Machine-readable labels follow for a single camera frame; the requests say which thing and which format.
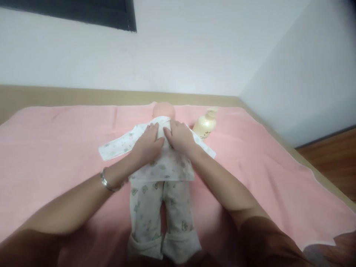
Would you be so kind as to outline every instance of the pink towel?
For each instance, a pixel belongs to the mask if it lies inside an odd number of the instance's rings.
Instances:
[[[147,106],[26,108],[0,126],[0,241],[56,196],[120,158],[103,162],[98,147],[151,120]],[[193,125],[202,106],[176,106],[177,120]],[[303,249],[334,245],[356,229],[356,215],[324,189],[242,108],[220,108],[206,140],[216,160],[256,197],[273,221]],[[120,263],[131,230],[130,185],[110,198],[69,241],[62,266]],[[191,182],[194,224],[202,247],[227,259],[233,227],[227,213],[196,175]]]

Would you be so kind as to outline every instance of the lotion bottle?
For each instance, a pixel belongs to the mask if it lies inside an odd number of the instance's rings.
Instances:
[[[193,127],[195,132],[203,141],[209,136],[216,126],[215,116],[218,108],[208,108],[205,115],[200,116]]]

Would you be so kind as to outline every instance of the doll head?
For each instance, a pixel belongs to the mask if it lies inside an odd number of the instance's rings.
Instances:
[[[170,117],[171,119],[175,119],[175,109],[172,104],[168,102],[157,103],[153,108],[153,118],[157,118],[159,116]]]

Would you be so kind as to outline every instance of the bangle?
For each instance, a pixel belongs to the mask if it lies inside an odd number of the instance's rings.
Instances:
[[[103,170],[101,171],[101,182],[103,183],[103,185],[108,189],[108,190],[110,190],[111,192],[117,192],[117,191],[119,191],[121,188],[122,188],[122,186],[124,185],[124,183],[122,183],[119,187],[117,187],[117,188],[114,188],[114,187],[112,187],[109,183],[108,183],[108,181],[105,179],[105,176],[104,176],[104,170],[106,169],[106,167],[105,168],[103,168]]]

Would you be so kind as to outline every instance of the baby clothes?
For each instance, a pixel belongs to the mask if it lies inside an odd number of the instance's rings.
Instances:
[[[160,207],[165,202],[167,233],[161,236]],[[201,250],[190,209],[189,182],[131,182],[132,232],[128,256],[145,255],[182,264]]]
[[[130,132],[124,134],[123,136],[113,141],[110,141],[100,146],[99,147],[100,156],[104,161],[108,161],[128,153],[129,151],[132,150],[138,138],[144,133],[147,125],[151,123],[153,124],[158,123],[159,124],[158,136],[165,137],[163,133],[163,127],[167,127],[168,129],[171,129],[170,120],[171,119],[169,117],[160,116],[153,119],[149,123],[136,125]],[[192,130],[191,132],[193,134],[194,141],[198,145],[200,145],[208,155],[210,155],[212,158],[215,158],[216,153],[210,147],[204,144],[204,142],[200,139],[200,137],[196,133],[194,133]]]
[[[129,176],[132,232],[128,256],[145,255],[162,259],[165,254],[174,263],[182,264],[201,250],[190,208],[189,181],[194,180],[194,171],[190,160],[175,151],[164,135],[164,127],[171,129],[170,118],[157,117],[149,123],[157,122],[157,138],[165,138],[160,157]],[[136,125],[129,133],[101,146],[99,152],[102,158],[109,160],[129,152],[147,125]],[[214,158],[215,152],[192,133],[195,142]],[[160,216],[162,201],[167,210],[164,240]]]

